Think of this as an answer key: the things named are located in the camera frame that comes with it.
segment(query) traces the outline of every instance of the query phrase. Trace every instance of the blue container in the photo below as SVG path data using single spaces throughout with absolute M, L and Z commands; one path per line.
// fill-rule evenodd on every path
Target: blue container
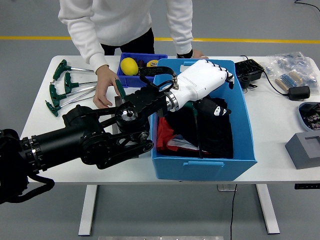
M 121 61 L 125 58 L 133 58 L 137 61 L 143 60 L 145 63 L 148 63 L 151 60 L 160 60 L 160 59 L 167 59 L 168 55 L 165 54 L 146 54 L 146 53 L 128 53 L 123 52 L 121 53 L 120 63 L 117 71 L 117 75 L 119 77 L 120 83 L 124 88 L 141 88 L 146 84 L 140 80 L 139 76 L 127 76 L 121 70 L 120 64 Z M 149 81 L 154 81 L 154 76 L 147 76 L 146 77 Z
M 162 59 L 158 66 L 172 68 L 176 74 L 180 74 L 183 66 L 189 66 L 196 59 Z M 209 61 L 228 69 L 234 76 L 235 64 L 230 60 Z M 170 75 L 156 75 L 154 83 L 170 80 Z M 239 81 L 235 79 L 233 89 L 225 82 L 221 87 L 210 93 L 212 98 L 225 99 L 228 109 L 232 111 L 229 116 L 232 138 L 233 158 L 196 158 L 162 155 L 157 151 L 158 116 L 151 116 L 151 139 L 155 146 L 151 150 L 151 158 L 156 177 L 167 180 L 185 181 L 233 181 L 247 169 L 257 163 L 254 154 L 254 144 L 251 125 L 249 121 L 246 102 Z

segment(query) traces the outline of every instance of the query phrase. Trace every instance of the lemon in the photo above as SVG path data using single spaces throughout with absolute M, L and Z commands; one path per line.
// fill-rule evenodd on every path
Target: lemon
M 134 76 L 138 74 L 138 64 L 131 57 L 124 58 L 120 63 L 120 67 L 122 72 L 127 76 Z

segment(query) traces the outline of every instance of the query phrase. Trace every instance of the robotic arm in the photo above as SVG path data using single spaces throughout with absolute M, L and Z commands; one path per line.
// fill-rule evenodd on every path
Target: robotic arm
M 225 81 L 232 86 L 234 79 L 225 68 L 207 60 L 197 61 L 178 76 L 165 66 L 147 67 L 140 74 L 146 86 L 124 96 L 124 103 L 118 107 L 92 110 L 77 105 L 62 116 L 64 128 L 22 140 L 12 129 L 0 130 L 0 204 L 24 202 L 50 190 L 55 183 L 39 176 L 40 170 L 77 158 L 105 169 L 150 151 L 154 146 L 148 139 L 150 115 L 164 117 L 188 101 L 204 98 Z M 172 80 L 155 85 L 144 77 L 157 74 L 171 74 Z M 218 115 L 229 112 L 220 109 Z M 114 116 L 100 122 L 99 118 L 105 115 Z M 113 124 L 117 124 L 120 133 L 105 132 L 104 128 Z M 28 177 L 45 185 L 22 195 Z

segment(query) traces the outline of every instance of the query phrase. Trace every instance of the t-handle wrench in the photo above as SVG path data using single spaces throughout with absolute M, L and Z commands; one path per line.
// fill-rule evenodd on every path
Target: t-handle wrench
M 64 75 L 64 90 L 66 94 L 71 93 L 73 88 L 78 88 L 80 85 L 97 84 L 97 81 L 89 82 L 71 82 L 70 72 L 66 72 Z
M 81 93 L 81 92 L 84 92 L 84 91 L 87 91 L 87 90 L 90 90 L 93 88 L 96 88 L 96 86 L 86 87 L 84 89 L 80 89 L 78 91 L 74 91 L 74 92 L 70 92 L 70 93 L 57 94 L 57 89 L 56 89 L 55 85 L 50 84 L 49 92 L 50 92 L 50 97 L 51 97 L 53 106 L 58 107 L 60 105 L 60 100 L 66 99 L 69 96 L 72 96 L 72 95 L 75 95 L 75 94 L 78 94 L 78 93 Z
M 48 107 L 48 109 L 50 110 L 50 112 L 55 115 L 56 117 L 58 117 L 58 111 L 63 108 L 65 105 L 68 105 L 68 104 L 72 104 L 74 102 L 78 102 L 77 100 L 84 97 L 85 95 L 88 95 L 89 93 L 92 93 L 94 90 L 96 90 L 96 87 L 94 86 L 92 89 L 90 89 L 89 91 L 85 92 L 84 94 L 80 95 L 80 96 L 77 96 L 76 98 L 66 102 L 65 104 L 61 105 L 61 106 L 57 106 L 57 107 L 54 107 L 50 104 L 50 102 L 46 101 L 45 100 L 45 104 L 46 106 Z
M 65 72 L 65 71 L 81 71 L 81 72 L 90 72 L 90 73 L 94 73 L 95 71 L 90 70 L 90 69 L 83 69 L 83 68 L 76 68 L 76 67 L 71 67 L 71 66 L 67 66 L 67 60 L 63 59 L 58 67 L 56 68 L 56 70 L 54 71 L 53 74 L 53 83 L 58 80 L 58 78 L 60 78 L 60 75 Z

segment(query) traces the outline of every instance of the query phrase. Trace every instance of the floor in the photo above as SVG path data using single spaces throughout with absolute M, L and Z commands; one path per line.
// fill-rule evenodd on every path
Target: floor
M 320 8 L 317 0 L 303 2 Z M 59 39 L 69 36 L 66 26 L 58 20 L 59 9 L 58 1 L 0 0 L 0 129 L 15 129 L 20 135 L 51 59 L 57 55 L 79 55 L 71 40 Z M 169 37 L 165 12 L 165 2 L 155 1 L 151 9 L 155 37 Z M 215 40 L 192 43 L 193 48 L 207 56 L 302 52 L 320 67 L 320 12 L 312 6 L 294 4 L 294 0 L 194 0 L 192 33 L 195 38 Z M 17 40 L 16 36 L 39 39 Z M 43 40 L 41 36 L 57 38 Z M 155 51 L 175 55 L 172 42 L 157 41 Z M 239 185 L 232 239 L 318 240 L 320 191 L 295 190 L 294 183 L 268 184 L 268 188 L 280 234 L 268 235 L 256 187 Z M 85 192 L 83 185 L 56 185 L 25 203 L 0 205 L 0 239 L 230 239 L 233 192 L 219 192 L 216 185 L 99 186 L 91 236 L 87 237 L 78 236 Z

